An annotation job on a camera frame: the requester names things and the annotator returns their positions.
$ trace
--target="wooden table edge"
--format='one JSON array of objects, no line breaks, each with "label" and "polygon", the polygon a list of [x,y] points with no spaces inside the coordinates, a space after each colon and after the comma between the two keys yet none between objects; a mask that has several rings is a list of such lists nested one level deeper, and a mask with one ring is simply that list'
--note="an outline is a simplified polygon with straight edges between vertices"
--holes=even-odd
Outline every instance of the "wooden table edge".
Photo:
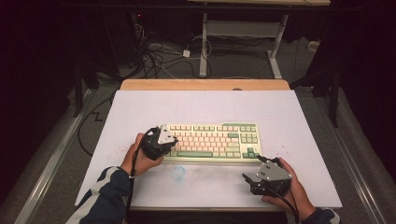
[{"label": "wooden table edge", "polygon": [[283,79],[126,79],[121,91],[289,91]]}]

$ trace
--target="white table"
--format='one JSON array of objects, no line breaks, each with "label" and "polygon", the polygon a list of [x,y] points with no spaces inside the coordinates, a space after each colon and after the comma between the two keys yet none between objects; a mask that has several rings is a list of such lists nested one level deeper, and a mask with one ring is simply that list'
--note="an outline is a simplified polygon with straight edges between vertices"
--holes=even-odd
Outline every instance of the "white table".
[{"label": "white table", "polygon": [[[263,155],[294,168],[317,207],[341,202],[294,91],[118,91],[76,203],[138,133],[169,123],[254,122]],[[274,211],[241,176],[260,166],[163,163],[135,181],[133,209]]]}]

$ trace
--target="sleeve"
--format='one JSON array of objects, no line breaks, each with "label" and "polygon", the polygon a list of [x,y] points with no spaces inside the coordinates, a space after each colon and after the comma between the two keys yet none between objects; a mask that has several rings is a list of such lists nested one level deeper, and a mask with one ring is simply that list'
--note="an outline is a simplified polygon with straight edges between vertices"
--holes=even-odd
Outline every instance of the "sleeve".
[{"label": "sleeve", "polygon": [[85,194],[66,223],[122,223],[129,194],[128,174],[121,168],[109,167]]},{"label": "sleeve", "polygon": [[342,224],[341,218],[331,209],[317,209],[303,224]]}]

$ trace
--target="keyboard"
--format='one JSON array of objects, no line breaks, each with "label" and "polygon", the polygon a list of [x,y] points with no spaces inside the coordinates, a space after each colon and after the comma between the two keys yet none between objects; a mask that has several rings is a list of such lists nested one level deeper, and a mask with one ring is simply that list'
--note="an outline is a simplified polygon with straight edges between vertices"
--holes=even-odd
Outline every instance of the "keyboard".
[{"label": "keyboard", "polygon": [[177,144],[164,161],[260,163],[259,130],[251,123],[167,124]]}]

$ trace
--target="hand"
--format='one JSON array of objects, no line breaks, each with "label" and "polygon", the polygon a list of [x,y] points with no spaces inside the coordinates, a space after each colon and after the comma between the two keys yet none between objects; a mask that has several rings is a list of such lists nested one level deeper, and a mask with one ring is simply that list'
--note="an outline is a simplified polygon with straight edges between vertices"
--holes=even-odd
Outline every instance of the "hand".
[{"label": "hand", "polygon": [[[284,161],[282,158],[280,159],[280,163],[283,165],[283,168],[287,172],[289,172],[292,176],[291,178],[291,187],[288,193],[285,195],[285,199],[294,206],[294,200],[292,197],[294,197],[295,202],[297,204],[297,209],[298,213],[300,216],[300,220],[305,220],[308,218],[312,213],[315,212],[316,208],[312,205],[311,202],[309,202],[308,196],[306,195],[305,189],[303,185],[300,183],[300,181],[297,178],[297,175],[294,173],[294,170],[291,168],[291,166]],[[291,209],[279,198],[271,197],[271,196],[262,196],[262,201],[271,203],[273,205],[279,206],[283,209],[285,209],[288,213],[291,213]]]},{"label": "hand", "polygon": [[[131,174],[132,170],[132,157],[134,156],[134,152],[137,150],[137,147],[140,143],[140,141],[143,138],[143,134],[139,133],[136,137],[136,140],[134,143],[131,145],[129,148],[128,152],[126,153],[126,156],[122,162],[122,165],[120,166],[128,175]],[[135,173],[134,175],[141,175],[145,173],[149,168],[158,166],[163,162],[163,157],[157,159],[156,161],[152,161],[151,159],[147,158],[146,155],[143,153],[142,150],[139,151],[137,154],[137,159],[136,159],[136,165],[134,166]]]}]

